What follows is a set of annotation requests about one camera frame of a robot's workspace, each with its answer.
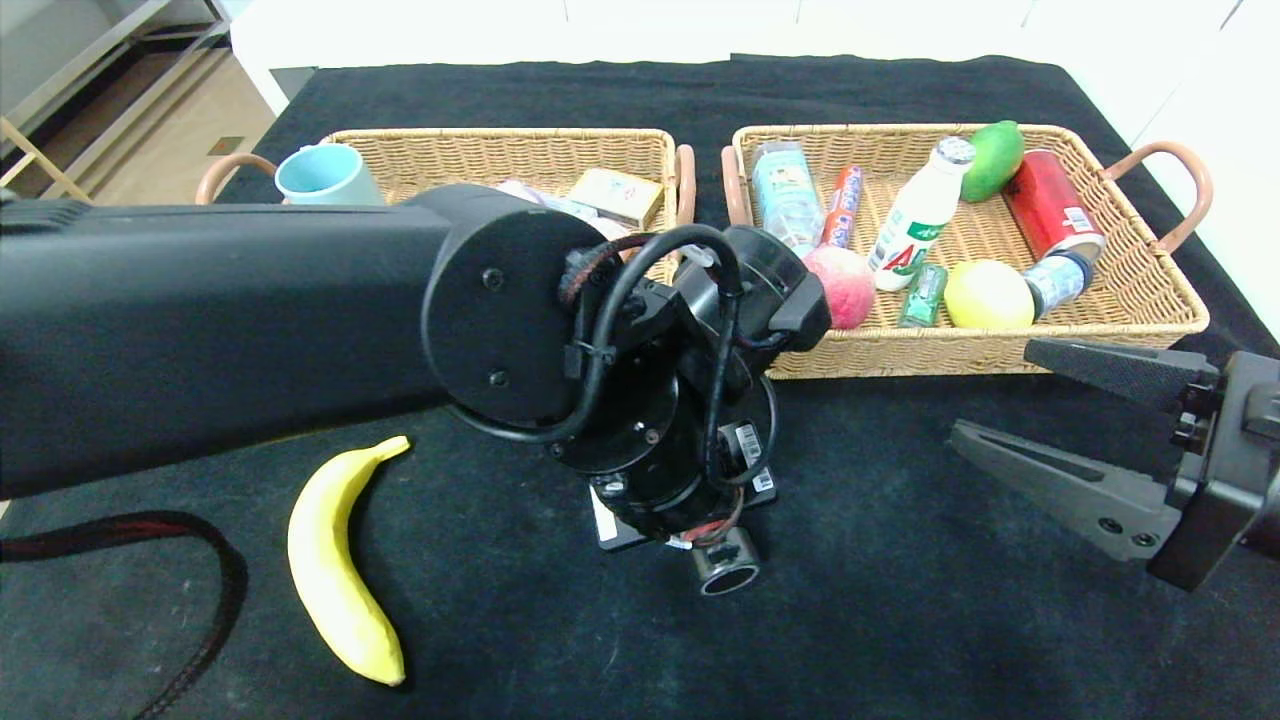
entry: table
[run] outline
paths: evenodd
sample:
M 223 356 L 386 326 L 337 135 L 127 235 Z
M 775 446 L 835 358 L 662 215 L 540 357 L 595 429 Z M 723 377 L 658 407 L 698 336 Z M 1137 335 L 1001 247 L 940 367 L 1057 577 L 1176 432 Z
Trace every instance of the table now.
M 698 219 L 723 224 L 716 158 L 737 127 L 1005 117 L 1070 127 L 1103 164 L 1126 151 L 1053 67 L 758 56 L 320 70 L 257 151 L 279 161 L 358 127 L 660 127 L 698 150 Z M 1120 184 L 1157 236 L 1176 223 L 1146 172 Z M 244 176 L 220 200 L 274 190 Z M 1178 263 L 1213 316 L 1180 348 L 1219 364 L 1277 352 L 1198 240 Z M 571 473 L 439 410 L 20 501 L 0 533 L 143 507 L 225 532 L 248 561 L 248 600 L 175 717 L 1280 716 L 1280 565 L 1236 551 L 1185 594 L 1111 562 L 943 443 L 968 418 L 1160 473 L 1175 457 L 1166 419 L 1046 375 L 790 382 L 780 396 L 781 500 L 745 519 L 765 568 L 716 600 L 696 597 L 669 548 L 602 555 Z M 370 487 L 351 533 L 408 657 L 410 679 L 388 689 L 311 628 L 284 528 L 315 468 L 396 433 L 415 448 Z M 4 574 L 15 716 L 137 710 L 193 650 L 216 594 L 216 564 L 189 541 Z

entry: cable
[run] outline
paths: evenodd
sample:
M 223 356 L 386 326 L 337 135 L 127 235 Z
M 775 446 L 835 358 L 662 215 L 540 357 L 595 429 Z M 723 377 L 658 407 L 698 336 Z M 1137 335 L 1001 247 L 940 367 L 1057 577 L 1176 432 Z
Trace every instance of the cable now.
M 582 286 L 586 281 L 591 278 L 591 273 L 600 266 L 607 259 L 621 255 L 632 247 L 640 247 L 641 245 L 653 240 L 654 233 L 635 233 L 626 237 L 620 237 L 612 242 L 604 242 L 594 247 L 585 254 L 577 273 L 568 279 L 567 283 L 561 286 L 559 300 L 561 305 L 566 307 L 572 307 L 573 301 L 577 300 L 577 293 L 581 292 Z
M 742 507 L 746 505 L 746 491 L 744 491 L 741 486 L 733 489 L 733 510 L 730 511 L 728 518 L 716 520 L 714 523 L 707 523 L 705 525 L 684 533 L 685 539 L 691 541 L 694 547 L 710 547 L 717 544 L 724 539 L 724 536 L 727 536 L 735 525 L 737 525 L 739 518 L 742 516 Z
M 719 407 L 724 402 L 724 375 L 728 374 L 728 361 L 733 352 L 733 336 L 737 333 L 737 306 L 741 292 L 721 292 L 721 313 L 724 324 L 721 327 L 719 345 L 716 347 L 716 368 L 712 372 L 710 393 L 707 398 L 707 425 L 703 433 L 703 474 L 707 482 L 719 483 Z
M 218 552 L 221 571 L 221 589 L 214 624 L 191 660 L 178 670 L 169 684 L 155 696 L 134 717 L 159 717 L 182 697 L 218 657 L 227 644 L 244 596 L 248 592 L 248 569 L 244 557 L 236 551 L 218 528 L 189 514 L 172 510 L 150 510 L 128 515 L 111 515 L 60 528 L 0 541 L 0 562 L 33 562 L 65 557 L 93 550 L 119 547 L 157 538 L 196 537 Z
M 613 324 L 617 320 L 622 304 L 626 302 L 631 291 L 640 282 L 644 274 L 668 252 L 684 247 L 685 245 L 705 245 L 716 252 L 721 263 L 721 295 L 741 293 L 742 278 L 737 266 L 737 255 L 724 238 L 724 234 L 708 225 L 681 225 L 654 236 L 646 242 L 640 252 L 622 266 L 622 274 L 613 283 L 609 295 L 604 300 L 599 314 L 595 316 L 595 327 L 591 333 L 591 348 L 586 361 L 586 379 L 582 382 L 582 392 L 579 395 L 577 405 L 567 418 L 559 423 L 544 428 L 525 428 L 489 420 L 484 415 L 454 405 L 453 413 L 468 425 L 486 432 L 492 436 L 513 442 L 545 443 L 562 441 L 577 434 L 590 419 L 599 401 L 600 388 L 604 384 L 604 372 L 612 363 L 608 354 L 609 341 L 613 337 Z
M 764 340 L 751 340 L 740 334 L 733 338 L 733 343 L 746 350 L 773 350 L 790 340 L 792 334 L 790 331 L 777 331 Z

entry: yellow banana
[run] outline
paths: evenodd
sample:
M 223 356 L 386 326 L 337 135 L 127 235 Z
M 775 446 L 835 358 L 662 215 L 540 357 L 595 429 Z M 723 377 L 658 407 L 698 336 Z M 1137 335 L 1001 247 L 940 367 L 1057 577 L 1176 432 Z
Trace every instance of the yellow banana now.
M 347 667 L 388 685 L 404 680 L 404 656 L 351 561 L 347 519 L 378 464 L 406 450 L 408 438 L 397 436 L 335 455 L 311 475 L 289 516 L 289 570 L 311 621 Z

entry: red can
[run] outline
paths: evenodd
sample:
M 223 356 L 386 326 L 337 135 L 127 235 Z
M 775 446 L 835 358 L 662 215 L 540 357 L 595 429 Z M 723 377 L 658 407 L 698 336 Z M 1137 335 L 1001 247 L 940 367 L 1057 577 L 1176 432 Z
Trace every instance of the red can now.
M 1005 184 L 1004 195 L 1036 260 L 1057 250 L 1078 252 L 1091 264 L 1102 255 L 1107 238 L 1051 150 L 1023 155 L 1023 164 Z

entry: lemon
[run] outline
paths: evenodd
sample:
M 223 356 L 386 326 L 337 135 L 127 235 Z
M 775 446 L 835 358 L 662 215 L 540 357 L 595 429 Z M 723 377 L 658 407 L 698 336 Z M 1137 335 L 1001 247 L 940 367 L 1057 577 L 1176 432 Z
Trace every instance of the lemon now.
M 1027 328 L 1036 319 L 1027 281 L 998 260 L 969 260 L 952 268 L 942 300 L 957 328 Z

